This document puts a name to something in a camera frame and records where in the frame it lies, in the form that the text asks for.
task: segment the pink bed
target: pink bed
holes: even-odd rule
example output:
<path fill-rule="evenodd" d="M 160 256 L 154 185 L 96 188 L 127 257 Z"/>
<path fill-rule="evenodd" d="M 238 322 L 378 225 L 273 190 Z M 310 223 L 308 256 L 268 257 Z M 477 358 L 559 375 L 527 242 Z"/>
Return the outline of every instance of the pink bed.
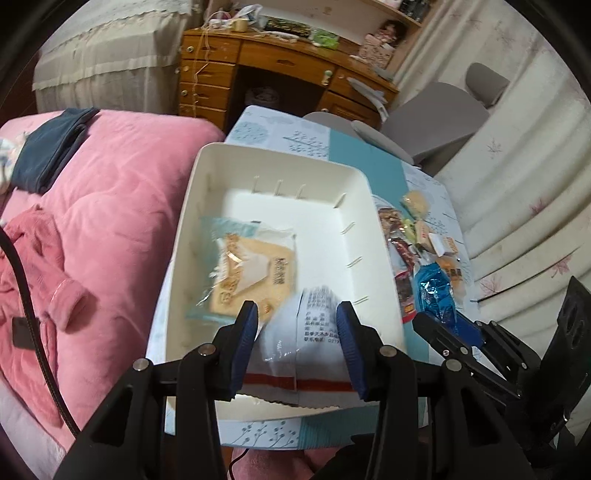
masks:
<path fill-rule="evenodd" d="M 35 130 L 56 115 L 11 120 L 0 137 Z M 36 203 L 54 216 L 64 270 L 95 298 L 57 332 L 57 380 L 80 427 L 145 352 L 194 159 L 220 140 L 222 132 L 204 120 L 101 111 L 47 194 L 15 190 L 4 203 L 3 220 Z M 63 423 L 40 423 L 70 447 Z"/>

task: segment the white curtain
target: white curtain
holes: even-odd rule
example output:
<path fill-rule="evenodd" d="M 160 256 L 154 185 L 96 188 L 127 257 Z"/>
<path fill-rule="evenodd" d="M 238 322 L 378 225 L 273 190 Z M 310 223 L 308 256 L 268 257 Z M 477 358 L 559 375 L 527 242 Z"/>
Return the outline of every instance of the white curtain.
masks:
<path fill-rule="evenodd" d="M 174 113 L 183 31 L 201 1 L 90 0 L 43 45 L 33 90 L 39 112 L 97 106 Z"/>
<path fill-rule="evenodd" d="M 591 107 L 548 42 L 503 0 L 440 0 L 394 79 L 400 102 L 433 81 L 465 89 L 475 61 L 511 81 L 487 123 L 436 175 L 471 258 L 481 318 L 542 355 L 570 276 L 591 288 Z M 573 412 L 580 435 L 591 394 Z"/>

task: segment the table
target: table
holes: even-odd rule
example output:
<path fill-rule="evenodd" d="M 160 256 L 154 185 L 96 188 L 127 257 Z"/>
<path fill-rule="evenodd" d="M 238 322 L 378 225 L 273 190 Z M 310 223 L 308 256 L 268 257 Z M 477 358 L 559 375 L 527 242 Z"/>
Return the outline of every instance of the table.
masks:
<path fill-rule="evenodd" d="M 204 31 L 194 28 L 183 34 L 178 113 L 206 118 L 227 131 L 247 89 L 267 85 L 294 114 L 325 111 L 379 127 L 377 110 L 349 84 L 350 77 L 383 92 L 386 107 L 398 94 L 371 67 L 339 50 L 318 48 L 302 39 L 281 41 L 256 31 L 207 31 L 206 40 Z"/>
<path fill-rule="evenodd" d="M 457 243 L 467 291 L 464 303 L 457 308 L 472 320 L 479 318 L 478 305 L 472 301 L 472 270 L 462 231 L 449 195 L 437 180 L 355 138 L 259 106 L 249 106 L 244 110 L 226 143 L 338 161 L 358 168 L 365 173 L 373 193 L 398 209 L 402 209 L 399 200 L 404 193 L 411 189 L 421 190 L 431 204 L 426 222 L 434 231 L 451 236 Z M 155 364 L 165 361 L 166 310 L 171 277 L 169 266 L 154 313 L 146 353 L 146 357 Z M 411 322 L 404 327 L 409 356 L 424 362 L 442 362 L 443 358 L 414 333 Z M 424 403 L 420 403 L 421 415 L 424 408 Z M 352 434 L 374 431 L 377 417 L 377 407 L 358 407 L 296 419 L 256 422 L 221 420 L 218 421 L 218 428 L 223 445 L 272 450 L 306 449 L 345 445 Z M 168 406 L 165 431 L 174 434 L 174 411 Z"/>

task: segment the box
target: box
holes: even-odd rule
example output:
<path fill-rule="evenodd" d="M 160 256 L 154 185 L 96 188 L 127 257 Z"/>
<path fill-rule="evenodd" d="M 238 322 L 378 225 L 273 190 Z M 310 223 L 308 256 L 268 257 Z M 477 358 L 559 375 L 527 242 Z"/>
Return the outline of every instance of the box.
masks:
<path fill-rule="evenodd" d="M 366 60 L 372 67 L 384 69 L 394 54 L 393 49 L 386 49 L 373 35 L 366 35 L 358 56 Z"/>
<path fill-rule="evenodd" d="M 201 149 L 184 199 L 173 251 L 166 361 L 210 342 L 219 325 L 185 318 L 207 277 L 198 256 L 199 219 L 260 220 L 296 232 L 296 289 L 327 285 L 358 301 L 362 323 L 406 351 L 398 296 L 367 178 L 355 168 L 229 144 Z M 174 399 L 169 400 L 174 408 Z M 219 420 L 270 420 L 327 409 L 289 407 L 247 395 L 216 404 Z"/>

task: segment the wooden shelf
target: wooden shelf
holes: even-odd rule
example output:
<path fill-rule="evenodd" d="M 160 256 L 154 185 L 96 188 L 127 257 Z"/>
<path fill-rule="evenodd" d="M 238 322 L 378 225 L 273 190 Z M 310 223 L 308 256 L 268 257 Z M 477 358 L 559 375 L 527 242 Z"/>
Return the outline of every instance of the wooden shelf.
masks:
<path fill-rule="evenodd" d="M 399 10 L 396 10 L 395 8 L 385 4 L 383 2 L 380 2 L 379 0 L 361 0 L 361 1 L 364 4 L 372 5 L 373 7 L 380 9 L 382 12 L 387 13 L 391 17 L 394 17 L 396 20 L 400 20 L 401 22 L 406 23 L 407 25 L 421 28 L 421 24 L 419 22 L 404 15 L 403 13 L 400 13 Z"/>

